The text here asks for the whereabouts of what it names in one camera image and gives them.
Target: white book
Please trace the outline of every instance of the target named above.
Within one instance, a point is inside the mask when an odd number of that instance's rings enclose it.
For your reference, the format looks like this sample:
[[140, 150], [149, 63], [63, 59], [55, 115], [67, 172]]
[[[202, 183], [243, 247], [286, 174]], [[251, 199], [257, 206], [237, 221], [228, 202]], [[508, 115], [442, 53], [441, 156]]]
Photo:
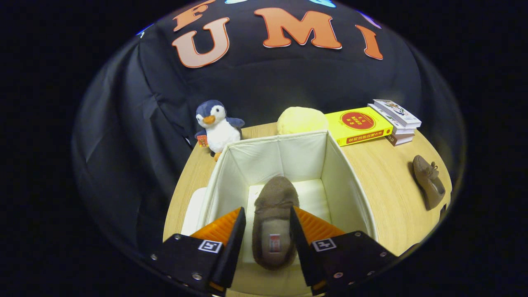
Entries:
[[400, 122], [398, 122], [395, 118], [390, 116], [388, 113], [384, 112], [383, 109], [380, 109], [378, 106], [372, 103], [369, 103], [368, 106], [376, 110], [382, 117], [384, 117], [386, 120], [389, 121], [389, 123], [392, 124], [392, 126], [394, 127], [392, 129], [392, 135], [414, 133], [414, 128], [406, 129], [405, 127], [403, 127], [402, 124], [400, 124]]
[[405, 129], [418, 128], [422, 121], [391, 100], [374, 100], [374, 105], [393, 116]]

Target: red circle on book cover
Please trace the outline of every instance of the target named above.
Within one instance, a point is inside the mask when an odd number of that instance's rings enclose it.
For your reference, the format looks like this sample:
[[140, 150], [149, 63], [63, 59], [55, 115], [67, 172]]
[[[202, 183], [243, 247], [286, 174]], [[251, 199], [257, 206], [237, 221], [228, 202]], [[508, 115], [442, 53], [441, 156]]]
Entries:
[[341, 121], [354, 130], [368, 130], [376, 124], [371, 116], [358, 112], [343, 114], [341, 116]]

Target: orange letter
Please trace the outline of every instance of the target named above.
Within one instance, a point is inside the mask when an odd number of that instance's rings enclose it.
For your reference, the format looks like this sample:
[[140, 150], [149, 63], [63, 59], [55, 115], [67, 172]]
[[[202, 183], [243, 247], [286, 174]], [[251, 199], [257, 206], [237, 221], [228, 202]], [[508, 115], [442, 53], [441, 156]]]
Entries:
[[179, 29], [189, 25], [190, 23], [198, 20], [200, 17], [202, 17], [201, 14], [195, 15], [196, 13], [203, 13], [207, 10], [207, 5], [209, 3], [213, 3], [216, 0], [207, 0], [202, 4], [198, 4], [197, 6], [191, 8], [190, 10], [184, 11], [181, 14], [177, 15], [173, 20], [176, 20], [178, 23], [178, 26], [174, 28], [174, 32], [178, 31]]
[[305, 45], [311, 32], [314, 31], [312, 44], [316, 47], [337, 50], [342, 47], [330, 24], [332, 17], [327, 14], [308, 11], [299, 21], [281, 8], [261, 8], [254, 13], [261, 15], [266, 23], [268, 39], [264, 40], [263, 44], [267, 48], [287, 47], [291, 44], [291, 40], [284, 37], [283, 29], [288, 31], [300, 45]]
[[196, 51], [193, 40], [196, 31], [185, 33], [174, 40], [172, 45], [176, 47], [182, 64], [189, 68], [199, 68], [214, 63], [223, 57], [229, 48], [229, 37], [225, 30], [225, 24], [228, 21], [228, 17], [223, 17], [203, 27], [204, 30], [211, 31], [213, 37], [213, 49], [208, 53], [199, 54]]
[[383, 55], [378, 48], [378, 43], [376, 42], [376, 33], [363, 26], [356, 25], [356, 28], [358, 28], [361, 33], [363, 33], [363, 38], [365, 38], [365, 54], [371, 58], [383, 60]]

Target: small tag on penguin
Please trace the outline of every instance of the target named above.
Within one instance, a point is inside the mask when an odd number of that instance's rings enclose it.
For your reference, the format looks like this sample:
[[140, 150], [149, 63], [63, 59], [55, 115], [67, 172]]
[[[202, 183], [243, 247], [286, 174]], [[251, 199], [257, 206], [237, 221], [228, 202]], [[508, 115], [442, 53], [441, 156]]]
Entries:
[[198, 140], [198, 143], [200, 144], [200, 147], [208, 147], [209, 144], [207, 143], [207, 135], [198, 135], [198, 137], [196, 137], [196, 139]]

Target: wooden table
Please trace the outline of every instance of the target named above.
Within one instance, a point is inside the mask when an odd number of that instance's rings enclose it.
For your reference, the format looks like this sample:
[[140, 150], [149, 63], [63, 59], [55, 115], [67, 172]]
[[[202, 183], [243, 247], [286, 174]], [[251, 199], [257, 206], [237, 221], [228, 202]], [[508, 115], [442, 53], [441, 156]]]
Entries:
[[[243, 139], [277, 135], [277, 123], [242, 129]], [[451, 179], [435, 148], [419, 132], [410, 143], [392, 146], [382, 138], [342, 146], [369, 200], [378, 242], [399, 256], [422, 241], [440, 219], [440, 210], [451, 202]], [[429, 211], [422, 192], [413, 178], [412, 160], [421, 155], [438, 165], [439, 177], [446, 188], [442, 202]], [[182, 230], [192, 194], [207, 187], [216, 162], [208, 148], [196, 145], [176, 185], [165, 219], [163, 241]], [[249, 296], [228, 292], [228, 296]]]

